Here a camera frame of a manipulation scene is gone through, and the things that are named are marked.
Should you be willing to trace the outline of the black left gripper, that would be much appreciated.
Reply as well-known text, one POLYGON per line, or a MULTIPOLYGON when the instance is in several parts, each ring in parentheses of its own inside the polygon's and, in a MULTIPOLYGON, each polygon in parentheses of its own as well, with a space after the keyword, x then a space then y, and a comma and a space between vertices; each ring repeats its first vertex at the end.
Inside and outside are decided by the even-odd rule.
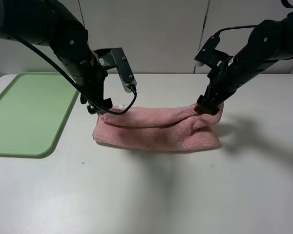
POLYGON ((80 61, 79 70, 80 74, 76 76, 76 83, 82 88, 81 104, 87 103, 87 110, 91 115, 104 114, 105 110, 110 110, 113 106, 111 98, 104 99, 104 81, 107 77, 107 71, 115 68, 114 62, 108 65, 101 65, 99 59, 104 56, 111 55, 111 49, 98 49, 90 51, 87 57, 80 61), (103 110, 94 105, 84 94, 88 94, 95 100, 103 110))

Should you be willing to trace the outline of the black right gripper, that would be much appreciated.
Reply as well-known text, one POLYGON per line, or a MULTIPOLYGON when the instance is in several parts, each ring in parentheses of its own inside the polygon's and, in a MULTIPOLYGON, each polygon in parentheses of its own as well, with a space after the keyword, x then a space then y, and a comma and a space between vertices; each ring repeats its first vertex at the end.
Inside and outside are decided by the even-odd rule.
POLYGON ((208 63, 211 68, 208 73, 209 84, 204 95, 201 95, 194 108, 197 114, 216 115, 223 103, 233 91, 228 91, 229 66, 238 60, 238 55, 213 55, 208 63))

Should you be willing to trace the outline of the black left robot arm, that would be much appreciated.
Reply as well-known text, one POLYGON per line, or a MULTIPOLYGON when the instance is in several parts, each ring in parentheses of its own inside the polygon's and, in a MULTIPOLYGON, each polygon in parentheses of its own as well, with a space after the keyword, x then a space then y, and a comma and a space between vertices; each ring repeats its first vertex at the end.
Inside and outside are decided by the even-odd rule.
POLYGON ((90 114, 123 114, 104 98, 108 70, 123 78, 128 66, 122 48, 91 50, 88 31, 59 1, 0 0, 0 39, 18 41, 49 63, 80 92, 90 114))

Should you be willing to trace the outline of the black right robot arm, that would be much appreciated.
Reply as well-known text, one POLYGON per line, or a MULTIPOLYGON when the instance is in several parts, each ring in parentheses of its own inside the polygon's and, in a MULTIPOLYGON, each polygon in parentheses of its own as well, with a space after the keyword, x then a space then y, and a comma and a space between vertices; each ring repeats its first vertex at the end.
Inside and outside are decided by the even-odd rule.
POLYGON ((242 85, 278 61, 293 59, 293 14, 254 26, 247 44, 235 56, 217 50, 219 42, 220 32, 216 32, 194 58, 210 68, 209 84, 194 109, 200 115, 216 115, 219 105, 242 85))

